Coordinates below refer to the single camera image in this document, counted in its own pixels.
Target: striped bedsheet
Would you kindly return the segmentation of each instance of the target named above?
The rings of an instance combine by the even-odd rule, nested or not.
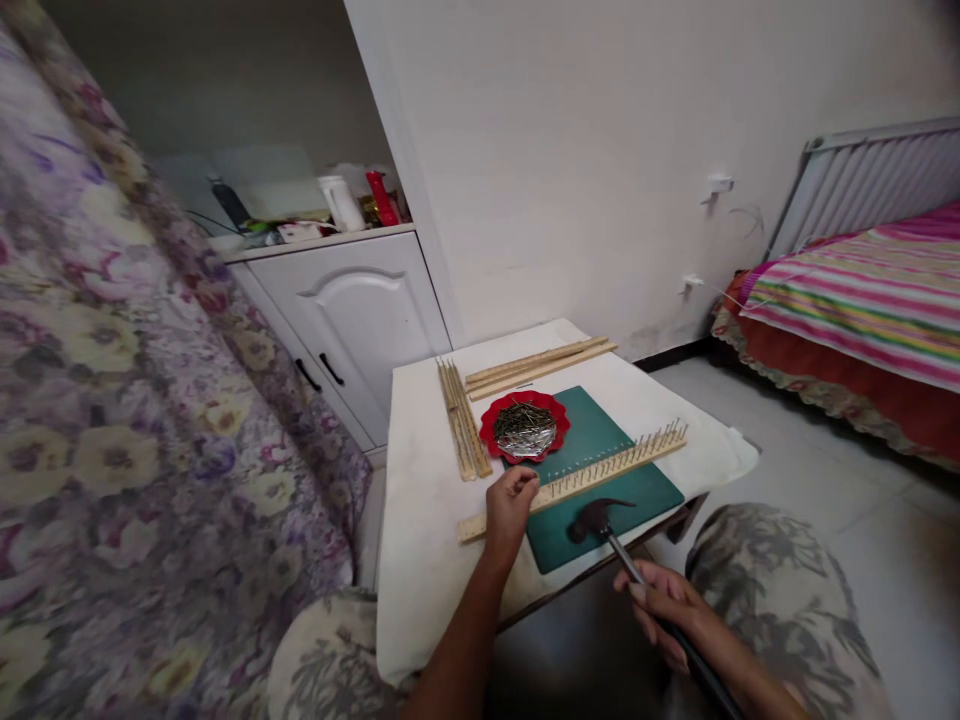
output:
[[[960,202],[758,267],[741,314],[960,392]]]

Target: green cutting mat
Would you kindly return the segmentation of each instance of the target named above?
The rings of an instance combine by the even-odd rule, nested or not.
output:
[[[523,463],[540,474],[541,483],[551,482],[549,476],[561,473],[566,468],[575,469],[597,462],[632,443],[630,437],[579,385],[554,397],[567,409],[567,419],[570,420],[570,430],[563,447],[547,455],[541,463]],[[683,502],[683,493],[660,472],[660,468],[651,463],[531,515],[527,521],[527,537],[541,573],[555,570],[603,544],[594,536],[588,537],[580,545],[567,539],[567,528],[576,519],[580,508],[602,497],[637,504],[635,508],[610,507],[610,526],[617,535]]]

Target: doorframe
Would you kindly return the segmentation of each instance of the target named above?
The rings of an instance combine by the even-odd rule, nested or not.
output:
[[[413,214],[420,251],[433,283],[447,337],[453,349],[457,350],[468,344],[463,317],[453,291],[450,268],[430,205],[426,175],[414,149],[409,113],[394,77],[393,62],[378,3],[376,0],[344,0],[344,5],[350,17],[357,47],[360,49],[363,66],[367,71],[370,88],[373,90],[373,99],[380,112],[387,143],[393,153],[393,162]]]

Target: black bottle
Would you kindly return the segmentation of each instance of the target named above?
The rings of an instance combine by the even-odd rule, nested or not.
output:
[[[240,202],[240,198],[237,197],[233,188],[223,182],[223,178],[219,175],[207,175],[207,180],[210,181],[213,196],[220,203],[220,207],[223,208],[227,217],[230,218],[230,222],[237,228],[237,232],[246,232],[244,223],[250,219],[250,213]]]

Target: wooden stick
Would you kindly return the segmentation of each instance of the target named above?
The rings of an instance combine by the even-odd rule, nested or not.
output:
[[[470,446],[473,449],[473,466],[480,477],[487,477],[493,474],[493,468],[490,467],[490,460],[487,457],[487,451],[480,442],[480,433],[477,432],[477,422],[473,418],[473,411],[470,410],[470,403],[467,400],[467,394],[460,383],[460,373],[453,361],[449,361],[447,373],[450,385],[453,387],[453,394],[457,400],[460,409],[461,425],[470,436]]]
[[[457,453],[457,467],[460,470],[460,479],[463,481],[476,480],[477,471],[470,460],[467,449],[466,435],[460,427],[460,418],[457,415],[457,404],[453,401],[453,394],[448,387],[443,366],[437,363],[437,373],[440,375],[440,387],[443,389],[443,400],[447,406],[447,420],[450,421],[450,434],[453,436],[453,446]]]
[[[686,435],[687,425],[679,419],[674,420],[666,428],[657,431],[656,435],[641,438],[639,442],[623,452],[542,485],[537,496],[530,503],[530,514],[546,510],[597,485],[625,475],[641,465],[652,463],[664,455],[679,450],[687,444]],[[461,545],[483,537],[486,532],[486,513],[474,515],[457,523],[457,539]]]
[[[569,355],[575,355],[581,350],[586,350],[588,348],[595,347],[596,345],[602,345],[605,342],[607,342],[607,338],[605,337],[590,338],[589,340],[570,343],[569,345],[554,348],[553,350],[546,350],[542,353],[537,353],[536,355],[528,355],[527,357],[520,358],[519,360],[513,360],[508,363],[503,363],[502,365],[495,365],[492,368],[487,368],[486,370],[473,373],[473,375],[467,375],[467,377],[464,378],[467,384],[467,390],[475,390],[480,385],[487,385],[496,380],[502,380],[508,375],[513,375],[521,372],[522,370],[529,370],[536,365],[542,365],[550,362],[551,360],[559,360],[560,358],[567,357]]]
[[[492,385],[484,385],[483,387],[477,388],[476,390],[471,390],[469,392],[470,399],[474,402],[477,400],[482,400],[485,397],[490,397],[491,395],[496,395],[498,392],[503,390],[509,390],[510,388],[515,388],[517,385],[523,385],[524,383],[530,382],[531,380],[536,380],[537,378],[543,377],[544,375],[549,375],[552,372],[557,370],[563,370],[565,367],[570,367],[571,365],[576,365],[581,363],[584,360],[589,360],[594,358],[597,355],[603,355],[606,352],[611,350],[616,350],[616,343],[606,343],[604,345],[599,345],[597,347],[592,347],[583,352],[579,352],[576,355],[570,355],[569,357],[561,358],[559,360],[554,360],[553,362],[547,363],[546,365],[538,365],[530,370],[525,370],[524,372],[518,375],[512,375],[505,380],[495,382]]]

